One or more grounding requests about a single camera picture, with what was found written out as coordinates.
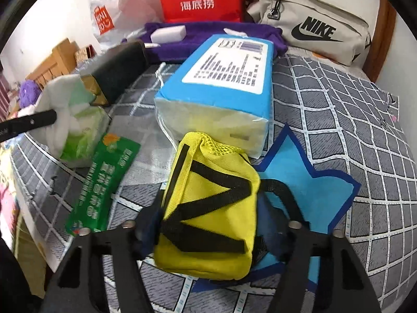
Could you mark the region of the yellow mesh pouch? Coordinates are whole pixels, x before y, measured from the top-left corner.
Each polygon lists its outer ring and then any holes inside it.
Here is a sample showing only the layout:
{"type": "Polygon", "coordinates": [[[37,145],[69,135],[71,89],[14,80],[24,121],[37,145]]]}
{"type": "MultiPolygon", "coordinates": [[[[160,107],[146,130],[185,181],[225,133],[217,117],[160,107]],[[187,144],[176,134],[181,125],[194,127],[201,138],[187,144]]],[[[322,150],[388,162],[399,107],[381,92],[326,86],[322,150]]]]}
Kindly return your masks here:
{"type": "Polygon", "coordinates": [[[271,192],[281,209],[266,205],[272,219],[304,223],[286,184],[262,180],[241,148],[219,143],[201,132],[181,140],[161,209],[163,217],[153,258],[158,268],[210,280],[240,280],[252,267],[258,196],[271,192]]]}

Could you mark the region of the white and green cloth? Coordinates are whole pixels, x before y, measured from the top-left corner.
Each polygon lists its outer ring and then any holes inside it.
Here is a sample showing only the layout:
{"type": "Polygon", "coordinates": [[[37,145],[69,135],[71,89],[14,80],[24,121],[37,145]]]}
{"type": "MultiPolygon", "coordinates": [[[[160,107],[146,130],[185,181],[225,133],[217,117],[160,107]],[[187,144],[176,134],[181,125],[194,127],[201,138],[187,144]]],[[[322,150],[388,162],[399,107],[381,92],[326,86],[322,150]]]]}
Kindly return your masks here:
{"type": "Polygon", "coordinates": [[[79,74],[59,76],[47,83],[35,104],[35,113],[54,110],[56,121],[48,126],[30,131],[32,137],[46,145],[55,158],[60,158],[70,130],[81,129],[75,114],[87,109],[95,96],[85,88],[79,74]]]}

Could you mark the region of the green snack packet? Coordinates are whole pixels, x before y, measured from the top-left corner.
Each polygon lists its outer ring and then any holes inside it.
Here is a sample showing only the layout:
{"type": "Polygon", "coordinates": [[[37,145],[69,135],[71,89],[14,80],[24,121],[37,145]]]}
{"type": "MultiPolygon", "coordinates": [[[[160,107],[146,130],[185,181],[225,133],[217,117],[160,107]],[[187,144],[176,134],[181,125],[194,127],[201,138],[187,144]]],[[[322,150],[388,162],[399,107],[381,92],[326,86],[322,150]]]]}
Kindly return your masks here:
{"type": "Polygon", "coordinates": [[[134,162],[141,144],[105,134],[95,148],[81,193],[66,222],[66,231],[76,235],[85,227],[93,232],[107,229],[112,195],[134,162]]]}

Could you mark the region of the green tea tissue pack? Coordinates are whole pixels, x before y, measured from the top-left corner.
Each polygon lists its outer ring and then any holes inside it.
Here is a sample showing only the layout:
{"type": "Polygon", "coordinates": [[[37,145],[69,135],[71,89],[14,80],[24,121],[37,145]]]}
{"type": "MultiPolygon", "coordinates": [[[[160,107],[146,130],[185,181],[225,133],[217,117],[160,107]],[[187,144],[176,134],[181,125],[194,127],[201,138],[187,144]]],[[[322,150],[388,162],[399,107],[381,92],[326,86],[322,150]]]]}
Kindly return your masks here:
{"type": "Polygon", "coordinates": [[[59,159],[68,167],[89,167],[95,147],[109,125],[101,107],[89,106],[71,117],[70,129],[59,159]]]}

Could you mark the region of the purple plush toy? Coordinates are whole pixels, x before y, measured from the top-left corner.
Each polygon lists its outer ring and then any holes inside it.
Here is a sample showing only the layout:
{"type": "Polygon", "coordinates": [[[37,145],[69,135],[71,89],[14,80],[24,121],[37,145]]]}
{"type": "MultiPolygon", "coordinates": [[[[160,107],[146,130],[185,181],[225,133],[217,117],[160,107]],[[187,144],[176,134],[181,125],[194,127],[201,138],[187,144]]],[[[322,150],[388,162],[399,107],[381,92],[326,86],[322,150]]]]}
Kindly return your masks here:
{"type": "Polygon", "coordinates": [[[35,105],[41,93],[42,91],[35,81],[23,81],[19,90],[20,108],[23,109],[30,105],[35,105]]]}

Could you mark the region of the blue star mat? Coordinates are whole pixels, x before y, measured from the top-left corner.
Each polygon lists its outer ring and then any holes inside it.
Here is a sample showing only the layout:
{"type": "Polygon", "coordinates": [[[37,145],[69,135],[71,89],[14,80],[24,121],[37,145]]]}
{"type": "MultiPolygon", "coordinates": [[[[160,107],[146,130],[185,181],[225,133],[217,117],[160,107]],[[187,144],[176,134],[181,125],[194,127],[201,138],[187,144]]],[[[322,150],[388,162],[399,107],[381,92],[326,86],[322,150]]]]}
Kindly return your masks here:
{"type": "MultiPolygon", "coordinates": [[[[336,224],[347,212],[360,189],[360,183],[340,170],[316,170],[309,161],[301,143],[290,129],[284,126],[260,164],[254,166],[261,180],[276,179],[285,183],[297,202],[301,213],[310,223],[313,232],[332,233],[336,224]]],[[[261,194],[260,201],[268,199],[275,208],[283,210],[281,199],[272,192],[261,194]]],[[[251,267],[247,276],[237,282],[249,283],[276,273],[282,273],[284,265],[271,253],[261,256],[251,267]]],[[[315,292],[319,274],[319,257],[310,260],[306,289],[315,292]]],[[[215,284],[213,280],[199,279],[192,292],[204,292],[222,287],[234,286],[233,281],[215,284]]]]}

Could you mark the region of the wooden headboard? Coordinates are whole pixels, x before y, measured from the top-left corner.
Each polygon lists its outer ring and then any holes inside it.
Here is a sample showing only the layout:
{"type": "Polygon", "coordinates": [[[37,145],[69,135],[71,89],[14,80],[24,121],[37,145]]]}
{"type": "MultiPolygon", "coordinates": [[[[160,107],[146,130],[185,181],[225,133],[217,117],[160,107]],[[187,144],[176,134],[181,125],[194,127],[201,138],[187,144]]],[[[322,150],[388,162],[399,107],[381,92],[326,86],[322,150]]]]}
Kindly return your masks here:
{"type": "Polygon", "coordinates": [[[50,55],[33,72],[26,76],[26,80],[36,82],[43,90],[49,81],[70,74],[76,68],[77,50],[77,44],[65,38],[52,49],[50,55]]]}

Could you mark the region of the dark green tin box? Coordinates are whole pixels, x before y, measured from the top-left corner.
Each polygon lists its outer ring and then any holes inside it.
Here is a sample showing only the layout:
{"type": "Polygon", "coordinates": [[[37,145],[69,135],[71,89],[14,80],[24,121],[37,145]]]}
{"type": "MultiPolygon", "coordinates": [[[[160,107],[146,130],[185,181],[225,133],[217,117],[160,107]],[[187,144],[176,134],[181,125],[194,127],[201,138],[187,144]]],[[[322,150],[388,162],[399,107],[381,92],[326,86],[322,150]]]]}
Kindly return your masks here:
{"type": "Polygon", "coordinates": [[[125,42],[82,63],[74,72],[94,94],[94,105],[113,104],[149,67],[142,41],[125,42]]]}

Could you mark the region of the blue tissue package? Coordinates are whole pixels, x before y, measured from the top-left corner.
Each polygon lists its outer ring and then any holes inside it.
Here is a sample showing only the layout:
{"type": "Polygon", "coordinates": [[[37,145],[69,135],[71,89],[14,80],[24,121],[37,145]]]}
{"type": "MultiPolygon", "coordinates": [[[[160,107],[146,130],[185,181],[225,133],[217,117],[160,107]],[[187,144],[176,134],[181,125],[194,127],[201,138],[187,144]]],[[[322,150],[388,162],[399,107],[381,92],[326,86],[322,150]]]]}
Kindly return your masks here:
{"type": "Polygon", "coordinates": [[[269,130],[273,53],[268,40],[210,36],[156,93],[168,133],[180,141],[203,132],[259,158],[269,130]]]}

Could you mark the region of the white Miniso plastic bag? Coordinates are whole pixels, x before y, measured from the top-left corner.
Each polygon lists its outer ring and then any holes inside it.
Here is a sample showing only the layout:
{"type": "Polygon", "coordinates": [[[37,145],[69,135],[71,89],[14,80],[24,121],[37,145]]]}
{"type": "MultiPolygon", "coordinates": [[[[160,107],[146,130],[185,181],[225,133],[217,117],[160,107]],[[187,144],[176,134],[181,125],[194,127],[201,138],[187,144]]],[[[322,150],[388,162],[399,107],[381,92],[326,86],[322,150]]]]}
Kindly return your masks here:
{"type": "Polygon", "coordinates": [[[88,0],[93,35],[102,51],[146,32],[147,23],[158,22],[146,0],[88,0]]]}

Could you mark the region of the white sponge block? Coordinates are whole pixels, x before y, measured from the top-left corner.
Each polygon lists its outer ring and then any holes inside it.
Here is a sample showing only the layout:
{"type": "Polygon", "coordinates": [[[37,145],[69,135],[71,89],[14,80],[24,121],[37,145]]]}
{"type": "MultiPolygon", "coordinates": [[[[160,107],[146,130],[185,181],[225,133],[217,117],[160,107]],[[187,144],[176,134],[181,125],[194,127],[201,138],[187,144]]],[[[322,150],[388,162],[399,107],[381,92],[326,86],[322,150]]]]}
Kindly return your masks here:
{"type": "Polygon", "coordinates": [[[177,43],[183,41],[186,34],[187,30],[183,25],[159,28],[151,34],[151,42],[159,45],[177,43]]]}

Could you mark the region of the crumpled white tissue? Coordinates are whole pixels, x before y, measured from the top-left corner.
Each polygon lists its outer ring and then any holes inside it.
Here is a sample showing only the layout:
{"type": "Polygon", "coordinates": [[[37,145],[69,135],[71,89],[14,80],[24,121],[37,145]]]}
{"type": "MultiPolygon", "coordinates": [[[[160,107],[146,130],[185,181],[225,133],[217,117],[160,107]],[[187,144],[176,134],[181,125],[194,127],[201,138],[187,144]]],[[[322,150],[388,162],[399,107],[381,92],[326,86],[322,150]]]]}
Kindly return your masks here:
{"type": "Polygon", "coordinates": [[[228,35],[232,35],[232,36],[238,36],[241,38],[247,38],[248,35],[245,32],[239,32],[239,31],[235,31],[229,28],[224,28],[223,31],[228,34],[228,35]]]}

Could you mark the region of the beige Nike bag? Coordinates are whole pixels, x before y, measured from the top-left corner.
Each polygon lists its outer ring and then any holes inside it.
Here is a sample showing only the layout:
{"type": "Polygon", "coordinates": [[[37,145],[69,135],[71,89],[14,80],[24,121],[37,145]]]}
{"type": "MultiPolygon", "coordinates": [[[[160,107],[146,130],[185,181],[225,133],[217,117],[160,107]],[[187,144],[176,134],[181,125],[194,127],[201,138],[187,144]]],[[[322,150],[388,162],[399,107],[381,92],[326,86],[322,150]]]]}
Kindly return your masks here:
{"type": "Polygon", "coordinates": [[[361,17],[323,0],[247,0],[255,23],[282,30],[292,47],[318,53],[350,66],[371,45],[361,17]]]}

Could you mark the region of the patterned picture frame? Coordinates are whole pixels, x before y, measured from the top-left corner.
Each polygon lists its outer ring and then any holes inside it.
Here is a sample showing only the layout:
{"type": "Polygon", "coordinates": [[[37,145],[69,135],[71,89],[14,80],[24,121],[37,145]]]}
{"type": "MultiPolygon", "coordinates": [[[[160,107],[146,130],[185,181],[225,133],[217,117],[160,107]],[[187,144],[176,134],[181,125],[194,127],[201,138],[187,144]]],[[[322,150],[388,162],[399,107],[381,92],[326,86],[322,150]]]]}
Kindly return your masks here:
{"type": "Polygon", "coordinates": [[[80,66],[83,62],[92,59],[94,56],[95,50],[92,45],[80,48],[74,53],[77,66],[80,66]]]}

